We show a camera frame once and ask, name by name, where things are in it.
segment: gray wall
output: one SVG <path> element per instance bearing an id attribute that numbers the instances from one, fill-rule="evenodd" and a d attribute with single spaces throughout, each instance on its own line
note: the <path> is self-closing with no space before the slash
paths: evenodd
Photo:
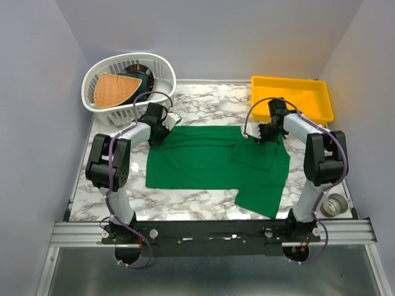
<path id="1" fill-rule="evenodd" d="M 365 0 L 321 79 L 347 136 L 352 199 L 370 216 L 395 292 L 395 1 Z"/>
<path id="2" fill-rule="evenodd" d="M 0 295 L 34 295 L 91 114 L 88 64 L 53 0 L 0 4 Z"/>
<path id="3" fill-rule="evenodd" d="M 178 78 L 318 78 L 362 0 L 57 0 L 88 62 L 167 58 Z"/>

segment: folded fabric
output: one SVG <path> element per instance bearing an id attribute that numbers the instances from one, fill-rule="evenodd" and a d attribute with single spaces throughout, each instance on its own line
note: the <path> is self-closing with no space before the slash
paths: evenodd
<path id="1" fill-rule="evenodd" d="M 278 143 L 255 143 L 239 126 L 176 126 L 151 147 L 146 186 L 239 189 L 235 203 L 275 218 L 288 177 L 289 155 Z"/>

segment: marble table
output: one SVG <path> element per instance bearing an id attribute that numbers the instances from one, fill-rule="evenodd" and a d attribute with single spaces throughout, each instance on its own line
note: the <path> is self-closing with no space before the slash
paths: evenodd
<path id="1" fill-rule="evenodd" d="M 173 110 L 183 118 L 181 125 L 242 125 L 251 106 L 249 84 L 181 84 L 177 86 Z M 85 178 L 85 166 L 95 134 L 118 131 L 116 126 L 104 126 L 97 118 L 89 136 L 77 189 L 70 200 L 70 221 L 99 221 L 109 212 L 103 196 Z M 286 218 L 303 190 L 304 144 L 289 135 L 285 147 L 291 156 L 289 176 L 281 197 L 277 218 Z M 233 220 L 266 219 L 235 205 L 236 189 L 232 190 L 168 190 L 145 187 L 149 146 L 139 145 L 131 152 L 130 174 L 126 185 L 129 203 L 139 220 Z M 346 194 L 345 184 L 332 189 Z M 339 218 L 349 218 L 349 212 Z"/>

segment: gray floor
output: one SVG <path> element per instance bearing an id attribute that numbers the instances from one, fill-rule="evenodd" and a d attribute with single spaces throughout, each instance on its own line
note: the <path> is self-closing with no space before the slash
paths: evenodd
<path id="1" fill-rule="evenodd" d="M 156 258 L 117 266 L 112 248 L 60 251 L 50 295 L 379 295 L 363 245 L 330 246 L 310 265 L 282 257 Z"/>

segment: basket rim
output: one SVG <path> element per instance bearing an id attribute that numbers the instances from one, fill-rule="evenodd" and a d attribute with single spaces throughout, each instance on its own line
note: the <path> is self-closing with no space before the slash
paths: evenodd
<path id="1" fill-rule="evenodd" d="M 130 57 L 130 56 L 138 56 L 138 55 L 146 55 L 146 56 L 152 56 L 152 57 L 157 57 L 158 59 L 162 60 L 164 63 L 167 64 L 167 66 L 169 67 L 171 73 L 172 73 L 172 80 L 173 80 L 173 89 L 170 92 L 170 94 L 168 94 L 169 97 L 172 97 L 174 95 L 176 86 L 177 86 L 177 80 L 175 77 L 175 73 L 174 73 L 174 69 L 172 67 L 172 65 L 168 62 L 167 59 L 165 59 L 164 57 L 161 57 L 160 55 L 157 54 L 151 54 L 150 52 L 131 52 L 128 54 L 119 54 L 119 55 L 113 55 L 112 57 L 108 57 L 104 60 L 101 60 L 100 62 L 97 62 L 96 64 L 94 64 L 85 74 L 84 79 L 82 81 L 82 86 L 81 86 L 81 99 L 82 99 L 82 104 L 84 105 L 84 107 L 93 112 L 93 113 L 111 113 L 111 112 L 116 112 L 116 111 L 121 111 L 121 110 L 125 110 L 125 109 L 130 109 L 133 108 L 133 104 L 128 104 L 128 105 L 120 105 L 120 106 L 115 106 L 115 107 L 111 107 L 111 108 L 105 108 L 105 109 L 94 109 L 92 107 L 90 107 L 85 100 L 85 94 L 84 94 L 84 86 L 86 84 L 86 80 L 88 77 L 88 74 L 91 73 L 92 69 L 97 67 L 98 65 L 100 65 L 101 63 L 104 63 L 105 61 L 108 60 L 112 60 L 113 58 L 116 57 Z M 158 102 L 163 102 L 166 101 L 167 98 L 164 97 L 163 99 L 158 99 L 158 100 L 154 100 L 154 101 L 146 101 L 146 102 L 140 102 L 140 103 L 136 103 L 136 108 L 139 106 L 145 106 L 148 105 L 148 103 L 158 103 Z"/>

